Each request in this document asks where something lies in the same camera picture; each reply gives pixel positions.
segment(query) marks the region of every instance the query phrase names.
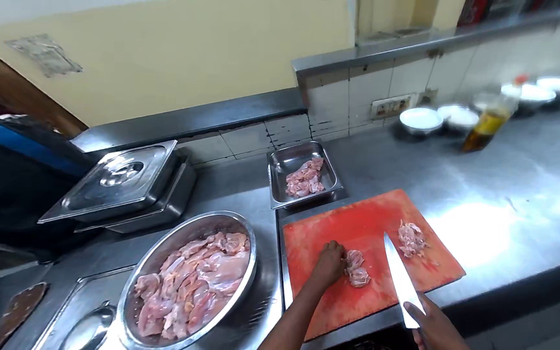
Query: electrical outlet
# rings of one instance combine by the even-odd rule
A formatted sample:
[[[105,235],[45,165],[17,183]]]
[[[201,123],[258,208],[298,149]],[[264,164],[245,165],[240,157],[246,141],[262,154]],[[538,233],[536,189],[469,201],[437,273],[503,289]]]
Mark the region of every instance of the electrical outlet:
[[[371,119],[381,120],[398,116],[402,111],[415,107],[417,100],[418,93],[410,93],[409,95],[373,101],[371,105]]]

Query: backsplash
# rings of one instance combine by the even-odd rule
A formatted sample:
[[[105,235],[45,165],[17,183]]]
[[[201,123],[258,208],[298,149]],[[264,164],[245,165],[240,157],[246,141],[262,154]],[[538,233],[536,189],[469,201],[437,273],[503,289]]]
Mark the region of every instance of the backsplash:
[[[312,139],[342,138],[384,125],[371,119],[373,101],[436,90],[434,103],[467,102],[521,73],[560,75],[560,25],[310,76],[307,115],[181,139],[178,148],[191,153],[192,163],[206,166]]]

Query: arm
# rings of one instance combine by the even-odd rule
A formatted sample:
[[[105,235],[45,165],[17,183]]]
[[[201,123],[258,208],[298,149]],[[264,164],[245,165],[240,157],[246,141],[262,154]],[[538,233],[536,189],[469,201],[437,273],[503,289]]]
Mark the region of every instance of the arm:
[[[289,309],[262,342],[259,350],[293,350],[302,346],[310,319],[321,296],[343,274],[345,260],[342,257],[344,253],[345,247],[339,245],[335,240],[323,246],[310,278],[304,283]]]
[[[423,293],[418,293],[425,314],[412,303],[405,302],[403,307],[421,327],[412,330],[414,342],[419,350],[470,350],[462,336],[440,308]]]

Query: stainless steel counter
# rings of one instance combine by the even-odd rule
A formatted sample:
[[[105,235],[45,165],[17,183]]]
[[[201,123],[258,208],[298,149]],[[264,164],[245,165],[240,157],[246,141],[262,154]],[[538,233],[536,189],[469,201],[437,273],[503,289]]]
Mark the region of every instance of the stainless steel counter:
[[[462,140],[408,139],[389,126],[324,143],[346,197],[302,212],[279,211],[279,227],[401,188],[467,272],[428,293],[444,307],[560,266],[560,111],[510,120],[480,152],[460,153]],[[289,305],[284,256],[283,280]],[[334,346],[401,320],[395,306],[303,348]]]
[[[258,267],[247,302],[238,305],[237,312],[229,314],[194,348],[217,349],[218,342],[226,349],[256,348],[283,312],[279,243],[275,214],[269,209],[265,159],[198,171],[198,181],[182,219],[216,210],[235,211],[250,221],[260,250]],[[138,237],[103,234],[94,244],[69,254],[53,266],[25,272],[31,278],[24,276],[19,280],[11,275],[0,279],[0,315],[9,298],[27,284],[39,280],[49,283],[45,298],[4,349],[31,349],[78,278],[136,264],[168,229]]]

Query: wooden door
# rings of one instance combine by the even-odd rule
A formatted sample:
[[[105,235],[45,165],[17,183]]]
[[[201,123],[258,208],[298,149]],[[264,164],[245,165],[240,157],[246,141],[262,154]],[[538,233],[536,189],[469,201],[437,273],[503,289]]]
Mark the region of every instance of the wooden door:
[[[1,59],[0,98],[1,103],[10,110],[47,123],[68,138],[73,138],[88,128]]]

